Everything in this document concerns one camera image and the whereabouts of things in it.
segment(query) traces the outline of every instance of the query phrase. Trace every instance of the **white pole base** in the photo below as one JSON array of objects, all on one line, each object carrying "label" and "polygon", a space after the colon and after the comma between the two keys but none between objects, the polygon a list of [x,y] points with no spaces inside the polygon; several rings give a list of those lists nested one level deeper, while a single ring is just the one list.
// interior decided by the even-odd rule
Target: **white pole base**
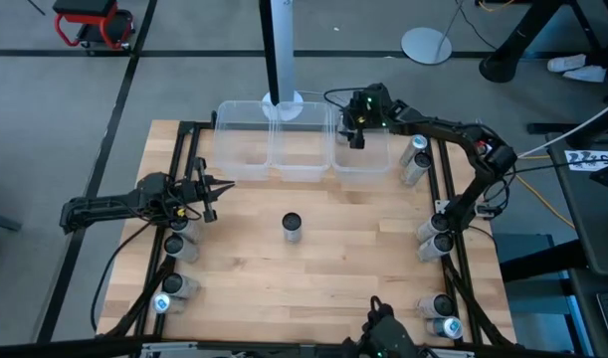
[{"label": "white pole base", "polygon": [[441,32],[430,28],[412,29],[403,35],[401,49],[407,57],[419,64],[437,65],[452,56],[452,43],[447,37],[443,39],[443,36]]},{"label": "white pole base", "polygon": [[[266,95],[264,95],[264,98],[262,98],[262,102],[273,105],[273,103],[271,102],[271,93],[270,92],[268,92],[268,93],[266,93]],[[304,102],[302,95],[297,91],[295,91],[295,94],[293,95],[293,102],[295,102],[295,103]],[[285,121],[293,120],[293,119],[297,118],[298,115],[300,115],[300,113],[302,112],[302,109],[304,109],[304,108],[300,105],[289,106],[288,109],[282,109],[280,112],[280,115],[282,116],[282,119]],[[271,119],[270,114],[268,113],[268,109],[263,107],[262,110],[264,111],[264,115],[266,116],[266,118]]]}]

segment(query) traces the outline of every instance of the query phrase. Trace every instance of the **butcher block table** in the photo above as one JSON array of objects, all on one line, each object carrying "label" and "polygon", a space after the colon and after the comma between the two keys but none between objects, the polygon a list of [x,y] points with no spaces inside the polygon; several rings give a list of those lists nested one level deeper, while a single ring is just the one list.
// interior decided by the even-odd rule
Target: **butcher block table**
[{"label": "butcher block table", "polygon": [[[178,124],[152,122],[138,179],[168,170]],[[226,179],[212,167],[213,134],[201,131],[198,156],[211,165],[210,174]],[[198,280],[202,289],[182,314],[167,315],[163,338],[340,343],[350,336],[356,340],[367,320],[369,298],[376,294],[394,307],[416,343],[451,345],[451,340],[426,332],[415,308],[419,298],[443,292],[445,284],[440,262],[422,264],[416,254],[416,229],[433,211],[427,175],[413,188],[400,183],[396,158],[407,142],[407,137],[392,136],[394,167],[384,180],[369,185],[341,184],[331,169],[319,183],[283,182],[278,171],[271,171],[268,181],[238,181],[213,204],[219,219],[198,222],[203,235],[200,259],[194,264],[177,262],[175,271]],[[435,143],[432,147],[441,198],[446,198],[438,148]],[[474,172],[458,146],[448,145],[448,152],[455,187],[461,193]],[[201,203],[193,207],[203,210]],[[284,239],[282,217],[288,212],[303,220],[303,238],[295,245]],[[122,239],[142,225],[140,220],[127,220]],[[473,225],[490,230],[481,220]],[[114,327],[141,293],[154,233],[148,228],[117,256],[99,333]],[[466,230],[464,237],[476,298],[502,334],[515,342],[494,243],[473,229]],[[466,309],[458,301],[467,328]],[[154,317],[150,309],[145,333],[152,332]],[[469,329],[464,338],[471,341]]]}]

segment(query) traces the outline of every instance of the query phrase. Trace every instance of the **white sneaker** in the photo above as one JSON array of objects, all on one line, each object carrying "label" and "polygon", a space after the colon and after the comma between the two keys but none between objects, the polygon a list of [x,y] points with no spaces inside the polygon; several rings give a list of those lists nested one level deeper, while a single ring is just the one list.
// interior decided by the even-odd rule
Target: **white sneaker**
[{"label": "white sneaker", "polygon": [[579,69],[584,66],[586,55],[575,55],[565,58],[551,59],[546,63],[546,68],[554,73]]},{"label": "white sneaker", "polygon": [[599,66],[586,66],[581,69],[567,71],[562,76],[572,80],[601,84],[606,77],[606,70]]}]

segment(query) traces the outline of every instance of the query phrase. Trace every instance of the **red stool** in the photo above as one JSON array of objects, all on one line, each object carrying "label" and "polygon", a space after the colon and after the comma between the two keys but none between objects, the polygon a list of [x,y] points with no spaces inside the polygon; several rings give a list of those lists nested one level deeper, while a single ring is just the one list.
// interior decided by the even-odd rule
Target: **red stool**
[{"label": "red stool", "polygon": [[[126,10],[118,10],[115,0],[57,0],[53,9],[58,14],[54,23],[56,32],[67,45],[88,48],[91,43],[105,43],[110,49],[129,49],[126,40],[135,32],[133,16]],[[68,22],[83,24],[73,41],[61,30],[63,17]]]}]

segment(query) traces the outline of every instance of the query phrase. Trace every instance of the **can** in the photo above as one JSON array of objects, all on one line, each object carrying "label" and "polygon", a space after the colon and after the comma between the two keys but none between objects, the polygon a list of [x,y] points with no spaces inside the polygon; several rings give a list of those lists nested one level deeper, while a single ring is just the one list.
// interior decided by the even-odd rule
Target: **can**
[{"label": "can", "polygon": [[448,254],[454,247],[454,239],[449,234],[437,234],[421,244],[418,255],[421,263],[430,262]]},{"label": "can", "polygon": [[428,319],[427,331],[435,336],[459,339],[463,336],[463,324],[456,317]]},{"label": "can", "polygon": [[447,218],[443,214],[434,214],[430,219],[423,223],[416,231],[416,238],[421,243],[425,243],[428,239],[436,234],[445,233],[450,227]]},{"label": "can", "polygon": [[405,147],[403,151],[403,155],[401,155],[401,159],[399,159],[399,163],[402,167],[406,167],[410,164],[410,160],[414,158],[416,153],[427,148],[427,138],[423,135],[417,134],[410,138],[410,142]]},{"label": "can", "polygon": [[167,293],[158,293],[153,298],[153,309],[157,313],[182,313],[186,308],[186,300],[173,297]]},{"label": "can", "polygon": [[197,247],[177,234],[172,234],[164,241],[167,254],[188,263],[195,263],[199,257]]},{"label": "can", "polygon": [[200,228],[195,220],[187,218],[178,219],[171,222],[171,230],[173,233],[195,244],[200,240]]},{"label": "can", "polygon": [[454,300],[445,293],[434,294],[419,299],[416,304],[424,318],[444,318],[454,314]]},{"label": "can", "polygon": [[295,244],[302,239],[302,217],[296,213],[287,213],[282,219],[284,238]]},{"label": "can", "polygon": [[408,186],[414,186],[432,166],[432,158],[428,153],[419,152],[410,158],[410,163],[401,171],[401,181]]},{"label": "can", "polygon": [[162,282],[162,291],[180,298],[190,298],[199,288],[198,281],[179,273],[172,273]]}]

